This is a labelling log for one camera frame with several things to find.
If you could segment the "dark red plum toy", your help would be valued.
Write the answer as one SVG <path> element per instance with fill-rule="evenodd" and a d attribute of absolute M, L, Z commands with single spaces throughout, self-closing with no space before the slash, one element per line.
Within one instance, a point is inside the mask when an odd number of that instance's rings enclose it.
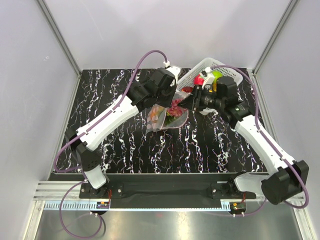
<path fill-rule="evenodd" d="M 193 91 L 193 87 L 191 86 L 186 86 L 186 87 L 183 87 L 181 89 L 182 92 L 185 92 L 185 93 L 191 93 Z"/>

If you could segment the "purple grape bunch toy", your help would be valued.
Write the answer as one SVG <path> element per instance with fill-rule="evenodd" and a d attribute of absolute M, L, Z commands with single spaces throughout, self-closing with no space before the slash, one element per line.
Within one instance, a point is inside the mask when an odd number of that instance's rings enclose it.
<path fill-rule="evenodd" d="M 171 107 L 167 108 L 166 113 L 168 116 L 178 118 L 180 117 L 183 113 L 184 110 L 178 106 L 178 104 L 182 101 L 182 99 L 174 99 L 171 103 Z"/>

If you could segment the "orange toy pineapple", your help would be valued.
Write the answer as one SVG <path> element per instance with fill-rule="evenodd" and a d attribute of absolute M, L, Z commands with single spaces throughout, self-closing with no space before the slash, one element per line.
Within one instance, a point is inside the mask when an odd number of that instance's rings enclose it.
<path fill-rule="evenodd" d="M 171 121 L 174 121 L 175 119 L 176 117 L 167 115 L 167 108 L 156 105 L 151 108 L 151 110 L 147 115 L 147 124 L 151 126 L 153 125 L 162 126 L 164 124 L 166 126 Z"/>

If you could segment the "clear pink-dotted zip bag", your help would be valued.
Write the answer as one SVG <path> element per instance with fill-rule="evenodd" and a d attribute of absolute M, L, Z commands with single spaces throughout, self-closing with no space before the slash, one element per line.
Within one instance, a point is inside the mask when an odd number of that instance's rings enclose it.
<path fill-rule="evenodd" d="M 155 104 L 147 115 L 146 134 L 182 127 L 188 119 L 189 111 L 179 107 L 178 104 L 188 95 L 183 91 L 176 92 L 173 96 L 171 107 Z"/>

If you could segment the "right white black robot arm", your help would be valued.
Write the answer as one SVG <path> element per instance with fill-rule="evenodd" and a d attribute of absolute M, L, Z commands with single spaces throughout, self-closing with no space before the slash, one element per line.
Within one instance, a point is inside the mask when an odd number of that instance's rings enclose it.
<path fill-rule="evenodd" d="M 277 205 L 307 191 L 308 164 L 304 160 L 294 160 L 269 135 L 258 115 L 238 99 L 238 86 L 232 77 L 218 78 L 216 91 L 205 86 L 194 86 L 192 93 L 178 106 L 195 112 L 216 110 L 262 160 L 268 174 L 239 173 L 227 185 L 230 197 L 239 198 L 244 192 L 263 194 L 271 204 Z"/>

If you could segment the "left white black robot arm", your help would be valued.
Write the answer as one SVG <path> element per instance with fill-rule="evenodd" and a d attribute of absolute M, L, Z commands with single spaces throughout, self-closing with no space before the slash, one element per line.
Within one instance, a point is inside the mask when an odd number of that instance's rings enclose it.
<path fill-rule="evenodd" d="M 157 68 L 145 79 L 132 79 L 124 93 L 100 115 L 77 130 L 69 128 L 66 131 L 65 138 L 70 142 L 68 149 L 80 165 L 95 197 L 103 198 L 108 193 L 106 183 L 109 181 L 102 172 L 102 159 L 95 150 L 110 133 L 143 110 L 155 104 L 169 107 L 180 74 L 181 68 L 168 66 Z"/>

